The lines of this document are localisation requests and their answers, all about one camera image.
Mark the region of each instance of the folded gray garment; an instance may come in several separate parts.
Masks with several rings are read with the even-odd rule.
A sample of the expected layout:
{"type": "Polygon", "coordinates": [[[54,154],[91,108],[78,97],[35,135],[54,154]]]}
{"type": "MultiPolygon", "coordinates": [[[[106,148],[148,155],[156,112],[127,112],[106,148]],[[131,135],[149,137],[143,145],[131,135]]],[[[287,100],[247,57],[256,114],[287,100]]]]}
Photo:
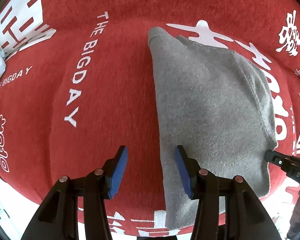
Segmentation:
{"type": "MultiPolygon", "coordinates": [[[[174,161],[188,156],[217,176],[242,175],[258,197],[269,192],[264,154],[275,138],[271,92],[263,72],[238,53],[169,35],[148,33],[160,132],[166,227],[194,224],[198,201],[185,194],[174,161]]],[[[220,213],[225,211],[220,199],[220,213]]]]}

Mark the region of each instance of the metal pin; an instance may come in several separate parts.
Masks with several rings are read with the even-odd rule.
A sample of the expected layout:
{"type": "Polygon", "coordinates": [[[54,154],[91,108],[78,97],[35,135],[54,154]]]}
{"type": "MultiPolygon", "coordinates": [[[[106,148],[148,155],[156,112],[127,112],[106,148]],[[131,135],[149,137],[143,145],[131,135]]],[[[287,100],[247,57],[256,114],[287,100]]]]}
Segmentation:
{"type": "Polygon", "coordinates": [[[100,175],[103,174],[103,170],[102,169],[97,169],[97,170],[94,171],[94,174],[100,176],[100,175]]]}
{"type": "Polygon", "coordinates": [[[206,176],[206,175],[208,175],[208,171],[206,169],[201,169],[201,170],[199,170],[199,174],[202,176],[206,176]]]}
{"type": "Polygon", "coordinates": [[[61,176],[59,179],[60,182],[66,182],[67,180],[68,180],[67,176],[61,176]]]}
{"type": "Polygon", "coordinates": [[[241,177],[241,176],[235,176],[235,177],[234,177],[234,180],[235,180],[236,182],[241,183],[241,182],[243,182],[243,177],[241,177]]]}

